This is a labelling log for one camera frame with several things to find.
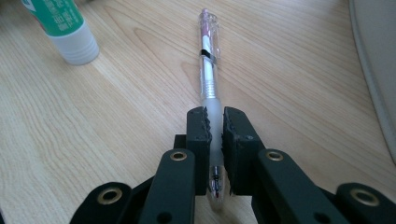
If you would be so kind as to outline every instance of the brass grommet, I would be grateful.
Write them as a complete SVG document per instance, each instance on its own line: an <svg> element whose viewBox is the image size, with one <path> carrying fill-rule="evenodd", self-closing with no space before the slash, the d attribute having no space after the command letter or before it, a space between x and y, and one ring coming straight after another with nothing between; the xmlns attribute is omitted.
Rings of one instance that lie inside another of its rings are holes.
<svg viewBox="0 0 396 224"><path fill-rule="evenodd" d="M365 204L367 206L376 207L379 206L378 198L371 192L365 189L352 189L350 195L356 201Z"/></svg>
<svg viewBox="0 0 396 224"><path fill-rule="evenodd" d="M275 151L269 151L265 153L265 156L270 159L271 161L282 161L283 160L283 155L280 154L279 152Z"/></svg>
<svg viewBox="0 0 396 224"><path fill-rule="evenodd" d="M182 151L177 151L171 154L172 161L184 161L187 158L187 154Z"/></svg>
<svg viewBox="0 0 396 224"><path fill-rule="evenodd" d="M108 205L115 203L122 196L122 190L119 188L110 187L102 190L98 195L97 201L99 204Z"/></svg>

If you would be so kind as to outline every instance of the black band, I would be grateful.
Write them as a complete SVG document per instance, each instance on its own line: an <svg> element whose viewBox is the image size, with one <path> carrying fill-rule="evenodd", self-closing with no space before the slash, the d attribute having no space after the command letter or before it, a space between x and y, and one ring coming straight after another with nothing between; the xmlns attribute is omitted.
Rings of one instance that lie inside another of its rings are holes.
<svg viewBox="0 0 396 224"><path fill-rule="evenodd" d="M210 59L210 61L212 61L213 64L217 63L215 55L209 53L209 51L207 51L206 49L201 49L201 55L203 55L206 58Z"/></svg>

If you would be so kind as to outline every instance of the green label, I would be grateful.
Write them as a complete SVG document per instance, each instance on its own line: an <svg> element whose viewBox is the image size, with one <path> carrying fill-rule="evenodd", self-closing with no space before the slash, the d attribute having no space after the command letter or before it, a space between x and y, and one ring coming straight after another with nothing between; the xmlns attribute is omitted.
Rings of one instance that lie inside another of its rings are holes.
<svg viewBox="0 0 396 224"><path fill-rule="evenodd" d="M37 18L47 35L71 34L84 22L73 0L22 0L22 3Z"/></svg>

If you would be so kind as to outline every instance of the light wood surface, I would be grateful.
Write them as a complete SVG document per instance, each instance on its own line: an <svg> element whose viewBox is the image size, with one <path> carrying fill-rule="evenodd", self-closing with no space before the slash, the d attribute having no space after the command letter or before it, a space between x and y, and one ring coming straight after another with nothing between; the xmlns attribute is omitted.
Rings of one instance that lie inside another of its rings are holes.
<svg viewBox="0 0 396 224"><path fill-rule="evenodd" d="M223 105L319 186L396 200L392 163L355 49L348 1L77 0L100 46L68 65L20 1L0 2L0 208L7 223L68 223L109 181L135 187L200 105L198 15L219 17ZM196 223L255 223L249 197Z"/></svg>

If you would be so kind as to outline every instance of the pen cap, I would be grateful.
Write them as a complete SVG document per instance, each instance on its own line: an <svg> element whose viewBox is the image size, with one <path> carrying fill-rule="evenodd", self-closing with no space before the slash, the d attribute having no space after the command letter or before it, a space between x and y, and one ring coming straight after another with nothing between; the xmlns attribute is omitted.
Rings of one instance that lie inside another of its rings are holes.
<svg viewBox="0 0 396 224"><path fill-rule="evenodd" d="M220 58L218 18L205 8L199 15L201 49L207 50L217 59Z"/></svg>
<svg viewBox="0 0 396 224"><path fill-rule="evenodd" d="M75 32L69 35L47 35L62 57L73 65L82 65L91 62L99 54L99 47L93 34L84 21Z"/></svg>

